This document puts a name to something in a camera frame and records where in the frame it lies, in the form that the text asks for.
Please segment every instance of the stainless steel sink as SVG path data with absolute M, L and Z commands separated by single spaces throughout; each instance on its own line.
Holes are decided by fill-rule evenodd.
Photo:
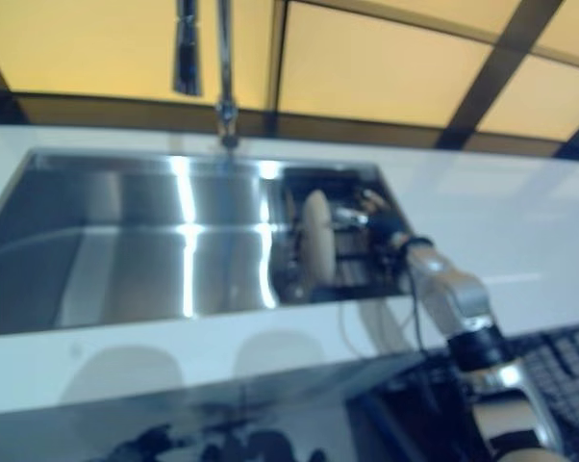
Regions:
M 360 185 L 389 194 L 370 165 L 32 153 L 0 209 L 0 334 L 391 294 L 343 230 L 339 283 L 301 287 L 302 202 Z

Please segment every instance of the cable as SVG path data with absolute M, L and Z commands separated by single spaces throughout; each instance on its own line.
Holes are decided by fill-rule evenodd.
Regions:
M 385 298 L 379 298 L 377 306 L 377 325 L 379 326 L 379 341 L 381 343 L 381 347 L 385 349 L 385 353 L 391 353 L 394 348 L 388 343 L 388 335 L 386 335 L 386 327 L 384 326 L 384 310 L 388 308 L 388 304 L 386 303 Z
M 420 322 L 420 312 L 417 306 L 417 290 L 415 288 L 414 275 L 410 269 L 407 269 L 407 274 L 409 277 L 409 284 L 412 295 L 412 313 L 414 316 L 415 342 L 420 354 L 424 357 L 424 362 L 422 362 L 422 364 L 418 365 L 416 368 L 418 386 L 420 387 L 420 391 L 426 400 L 427 406 L 431 409 L 431 412 L 433 412 L 439 418 L 445 419 L 425 368 L 426 361 L 431 359 L 432 356 L 424 346 L 424 340 L 422 339 L 422 327 Z M 461 448 L 457 442 L 452 441 L 450 443 L 451 448 L 456 452 L 456 455 L 459 457 L 461 462 L 471 460 L 470 457 L 466 454 L 465 450 Z
M 405 316 L 403 321 L 401 321 L 399 323 L 401 330 L 404 332 L 405 329 L 407 329 L 407 326 L 409 325 L 409 323 L 413 320 L 414 320 L 414 310 L 412 308 L 410 308 L 410 310 L 407 312 L 407 315 Z
M 339 331 L 340 336 L 345 343 L 347 349 L 349 349 L 358 359 L 366 359 L 366 356 L 360 353 L 353 344 L 349 341 L 349 336 L 347 335 L 347 331 L 345 330 L 345 320 L 343 315 L 344 307 L 342 303 L 339 303 L 339 310 L 337 311 L 337 318 L 339 320 Z
M 422 339 L 422 327 L 420 322 L 420 312 L 417 309 L 417 290 L 415 289 L 414 275 L 410 269 L 407 269 L 407 275 L 409 277 L 410 290 L 412 292 L 412 313 L 414 314 L 414 330 L 415 330 L 415 342 L 417 343 L 417 348 L 419 349 L 422 356 L 425 359 L 430 358 L 430 354 L 426 351 L 424 347 L 424 340 Z

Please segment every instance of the faucet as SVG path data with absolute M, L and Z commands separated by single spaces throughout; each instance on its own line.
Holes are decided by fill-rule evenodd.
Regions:
M 197 0 L 177 0 L 176 57 L 174 89 L 200 96 Z M 217 0 L 221 94 L 216 104 L 217 130 L 228 157 L 239 145 L 236 122 L 239 108 L 232 89 L 232 10 L 231 0 Z

